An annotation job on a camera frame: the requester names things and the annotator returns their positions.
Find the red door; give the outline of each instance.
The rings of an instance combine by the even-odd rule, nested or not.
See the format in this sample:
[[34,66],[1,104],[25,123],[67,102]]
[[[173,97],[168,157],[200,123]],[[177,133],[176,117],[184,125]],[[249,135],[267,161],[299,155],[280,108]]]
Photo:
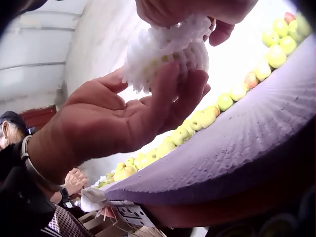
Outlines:
[[45,108],[31,109],[20,113],[25,121],[27,128],[36,127],[40,130],[56,114],[56,106],[52,105]]

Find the foam fruit sleeve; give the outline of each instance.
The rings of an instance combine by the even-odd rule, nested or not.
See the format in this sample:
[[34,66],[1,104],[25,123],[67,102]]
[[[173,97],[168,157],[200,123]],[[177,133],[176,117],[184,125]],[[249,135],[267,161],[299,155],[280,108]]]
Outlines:
[[172,61],[179,63],[181,80],[191,69],[208,72],[209,56],[203,38],[212,33],[214,24],[206,16],[191,15],[170,28],[141,30],[127,48],[123,83],[137,92],[149,93],[159,67]]

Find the silver bangle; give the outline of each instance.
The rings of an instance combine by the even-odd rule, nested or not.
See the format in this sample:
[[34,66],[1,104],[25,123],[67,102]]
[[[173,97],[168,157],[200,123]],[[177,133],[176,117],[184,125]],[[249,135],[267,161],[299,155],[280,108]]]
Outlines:
[[28,173],[30,174],[30,176],[40,185],[42,185],[44,188],[49,189],[50,191],[53,192],[58,192],[61,191],[61,189],[63,188],[61,185],[57,185],[52,183],[51,181],[49,181],[48,179],[46,179],[45,177],[43,177],[37,170],[36,168],[33,166],[31,160],[30,160],[30,156],[27,153],[27,142],[28,140],[31,138],[31,135],[26,136],[23,139],[22,142],[22,148],[21,148],[21,159],[22,161],[25,162],[25,166],[26,169],[28,171]]

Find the black cap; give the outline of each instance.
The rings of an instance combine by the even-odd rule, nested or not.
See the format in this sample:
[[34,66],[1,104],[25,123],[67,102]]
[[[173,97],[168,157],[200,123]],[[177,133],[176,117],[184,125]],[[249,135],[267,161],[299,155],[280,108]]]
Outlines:
[[28,130],[26,128],[24,119],[17,113],[13,111],[5,112],[3,115],[0,116],[0,126],[3,124],[4,121],[14,123],[18,129],[25,133],[26,136],[28,135]]

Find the purple fabric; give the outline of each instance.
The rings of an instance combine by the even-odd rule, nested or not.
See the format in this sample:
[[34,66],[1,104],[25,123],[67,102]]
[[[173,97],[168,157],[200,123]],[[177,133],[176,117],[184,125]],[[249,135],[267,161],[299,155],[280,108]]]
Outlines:
[[193,204],[257,185],[315,158],[315,37],[184,145],[105,192],[108,200]]

